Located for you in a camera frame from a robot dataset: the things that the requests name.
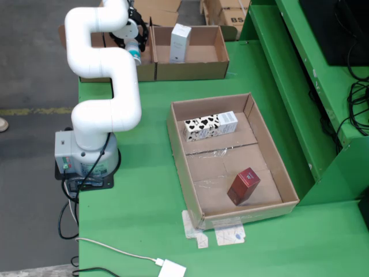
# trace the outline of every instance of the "cardboard box on shelf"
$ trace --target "cardboard box on shelf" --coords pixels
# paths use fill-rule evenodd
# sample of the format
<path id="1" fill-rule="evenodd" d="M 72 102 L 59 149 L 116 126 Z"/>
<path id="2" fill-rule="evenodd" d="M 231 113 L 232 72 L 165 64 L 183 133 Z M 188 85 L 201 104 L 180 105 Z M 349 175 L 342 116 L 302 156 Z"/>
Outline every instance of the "cardboard box on shelf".
<path id="1" fill-rule="evenodd" d="M 135 0 L 134 7 L 142 19 L 153 25 L 173 27 L 177 23 L 180 0 Z"/>
<path id="2" fill-rule="evenodd" d="M 250 0 L 201 0 L 207 25 L 219 25 L 225 41 L 238 40 Z"/>
<path id="3" fill-rule="evenodd" d="M 184 120 L 232 110 L 234 133 L 186 142 Z M 288 214 L 299 202 L 274 141 L 250 93 L 173 102 L 168 132 L 184 200 L 199 229 L 232 226 Z M 250 198 L 236 206 L 227 192 L 251 167 L 260 178 Z"/>
<path id="4" fill-rule="evenodd" d="M 221 79 L 227 73 L 229 57 L 218 26 L 194 26 L 186 63 L 169 63 L 173 27 L 153 27 L 156 80 Z"/>
<path id="5" fill-rule="evenodd" d="M 218 25 L 243 26 L 245 16 L 241 10 L 222 10 L 219 15 Z"/>
<path id="6" fill-rule="evenodd" d="M 155 56 L 155 44 L 153 42 L 152 28 L 149 28 L 149 38 L 146 43 L 145 52 L 141 53 L 141 65 L 137 66 L 137 77 L 138 81 L 155 81 L 156 73 L 156 56 Z M 58 28 L 59 38 L 66 49 L 66 38 L 65 38 L 65 27 L 64 25 Z M 110 37 L 109 33 L 104 33 L 104 38 L 106 42 L 106 47 L 117 47 L 115 41 Z M 91 34 L 92 47 L 104 48 L 103 36 L 101 33 Z M 80 78 L 82 83 L 108 83 L 110 78 Z"/>

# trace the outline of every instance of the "open cardboard box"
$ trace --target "open cardboard box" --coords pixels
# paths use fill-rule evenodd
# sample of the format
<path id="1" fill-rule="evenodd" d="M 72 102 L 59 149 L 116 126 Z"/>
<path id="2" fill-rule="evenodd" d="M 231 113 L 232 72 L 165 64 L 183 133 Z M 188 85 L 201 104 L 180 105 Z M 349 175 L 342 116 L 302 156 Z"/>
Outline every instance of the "open cardboard box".
<path id="1" fill-rule="evenodd" d="M 137 66 L 137 77 L 139 82 L 155 81 L 156 72 L 156 57 L 155 57 L 155 44 L 153 42 L 152 28 L 149 29 L 149 37 L 146 43 L 145 52 L 141 53 L 141 65 Z M 60 41 L 63 47 L 66 49 L 65 39 L 65 27 L 64 25 L 58 28 Z M 106 47 L 118 47 L 115 41 L 110 37 L 109 33 L 104 33 Z M 91 43 L 94 48 L 104 48 L 103 36 L 101 33 L 91 34 Z M 110 78 L 80 78 L 82 83 L 106 83 L 110 82 Z"/>
<path id="2" fill-rule="evenodd" d="M 236 131 L 186 142 L 184 120 L 233 111 Z M 299 198 L 251 94 L 173 102 L 167 119 L 175 164 L 193 226 L 231 226 L 287 214 Z M 236 175 L 251 167 L 261 179 L 236 206 L 227 192 Z"/>
<path id="3" fill-rule="evenodd" d="M 169 63 L 173 27 L 153 27 L 156 80 L 222 79 L 229 57 L 218 26 L 194 26 L 185 63 Z"/>

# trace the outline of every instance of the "red box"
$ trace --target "red box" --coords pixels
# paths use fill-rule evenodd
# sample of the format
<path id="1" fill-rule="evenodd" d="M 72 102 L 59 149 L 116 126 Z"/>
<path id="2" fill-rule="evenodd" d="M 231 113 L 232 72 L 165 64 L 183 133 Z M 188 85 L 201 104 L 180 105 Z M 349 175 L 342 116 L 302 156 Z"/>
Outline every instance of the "red box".
<path id="1" fill-rule="evenodd" d="M 235 205 L 239 205 L 250 197 L 259 183 L 259 177 L 249 167 L 237 175 L 227 194 Z"/>

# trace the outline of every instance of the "yellow floor line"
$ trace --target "yellow floor line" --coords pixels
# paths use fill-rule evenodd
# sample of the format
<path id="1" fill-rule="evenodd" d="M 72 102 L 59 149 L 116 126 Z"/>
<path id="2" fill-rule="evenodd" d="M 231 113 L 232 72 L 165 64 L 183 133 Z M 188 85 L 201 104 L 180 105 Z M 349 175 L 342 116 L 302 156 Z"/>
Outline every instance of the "yellow floor line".
<path id="1" fill-rule="evenodd" d="M 0 116 L 29 114 L 70 114 L 73 108 L 13 108 L 0 109 Z"/>

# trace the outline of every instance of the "black monitor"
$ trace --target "black monitor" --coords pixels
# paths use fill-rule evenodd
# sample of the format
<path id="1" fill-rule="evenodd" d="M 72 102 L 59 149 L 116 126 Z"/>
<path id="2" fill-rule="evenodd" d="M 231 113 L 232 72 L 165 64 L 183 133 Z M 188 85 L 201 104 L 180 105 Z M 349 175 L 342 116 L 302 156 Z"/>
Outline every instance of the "black monitor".
<path id="1" fill-rule="evenodd" d="M 300 0 L 329 65 L 369 65 L 368 0 Z"/>

